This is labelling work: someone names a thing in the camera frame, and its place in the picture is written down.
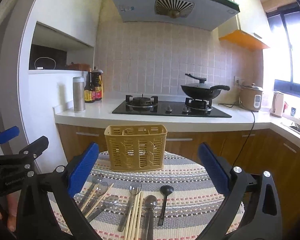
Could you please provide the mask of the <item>person's left hand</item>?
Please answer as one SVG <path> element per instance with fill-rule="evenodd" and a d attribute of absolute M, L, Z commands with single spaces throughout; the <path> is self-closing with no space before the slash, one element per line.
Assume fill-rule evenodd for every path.
<path fill-rule="evenodd" d="M 17 211 L 18 211 L 18 201 L 19 193 L 14 192 L 4 197 L 0 197 L 0 203 L 4 203 L 4 210 L 7 213 L 7 222 L 6 226 L 10 232 L 15 232 L 16 230 L 16 220 L 17 220 Z"/>

